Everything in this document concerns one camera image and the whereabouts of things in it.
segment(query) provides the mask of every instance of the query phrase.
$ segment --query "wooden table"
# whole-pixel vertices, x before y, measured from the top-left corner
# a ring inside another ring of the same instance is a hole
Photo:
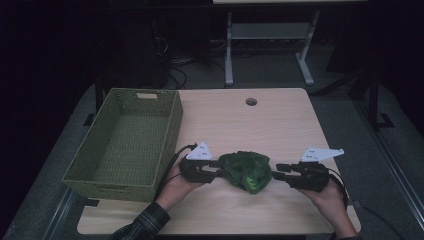
[[[213,155],[254,151],[277,163],[297,163],[305,149],[328,148],[314,109],[303,89],[183,90],[184,116],[177,149],[206,141]],[[246,104],[255,98],[257,105]],[[333,159],[322,162],[337,171]],[[147,203],[101,200],[86,206],[78,224],[82,234],[110,234],[131,223]],[[349,216],[360,223],[350,206]],[[196,189],[169,212],[161,234],[316,234],[332,232],[308,198],[272,180],[257,195],[217,178]]]

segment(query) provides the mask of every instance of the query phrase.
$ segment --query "robotic hand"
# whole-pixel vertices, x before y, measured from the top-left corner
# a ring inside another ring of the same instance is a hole
[[[343,149],[333,150],[308,147],[302,156],[302,161],[298,164],[277,164],[277,172],[274,171],[272,175],[275,180],[285,181],[292,188],[321,192],[327,186],[330,178],[338,183],[340,181],[329,173],[331,169],[328,169],[319,161],[342,154],[344,154]],[[291,171],[298,172],[300,175],[285,174]]]
[[[203,170],[203,167],[220,168],[221,163],[212,161],[208,146],[205,142],[195,145],[192,152],[187,154],[179,163],[181,175],[192,183],[211,183],[215,177],[224,177],[225,171],[218,169],[215,172]]]
[[[272,172],[275,180],[287,182],[291,188],[321,192],[327,186],[331,174],[328,168],[318,162],[302,162],[298,164],[277,164],[277,170]],[[300,175],[285,173],[298,172]]]

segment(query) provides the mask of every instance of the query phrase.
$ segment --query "human hand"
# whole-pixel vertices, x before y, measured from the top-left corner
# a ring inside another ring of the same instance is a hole
[[[156,199],[156,203],[166,211],[180,203],[191,191],[204,185],[204,183],[188,182],[180,174],[180,168],[177,163],[169,171],[167,182]]]
[[[321,192],[298,189],[317,207],[318,211],[330,222],[338,238],[357,236],[355,228],[347,215],[339,186],[330,179]]]

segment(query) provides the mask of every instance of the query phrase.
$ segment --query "green wicker basket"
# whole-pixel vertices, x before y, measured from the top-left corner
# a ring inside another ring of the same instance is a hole
[[[178,91],[112,89],[62,181],[89,198],[152,202],[182,116]]]

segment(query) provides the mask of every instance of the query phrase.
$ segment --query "table hole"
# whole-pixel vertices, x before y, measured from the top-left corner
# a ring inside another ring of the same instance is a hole
[[[248,98],[246,99],[246,104],[249,106],[255,106],[256,104],[258,104],[258,101],[254,98]]]

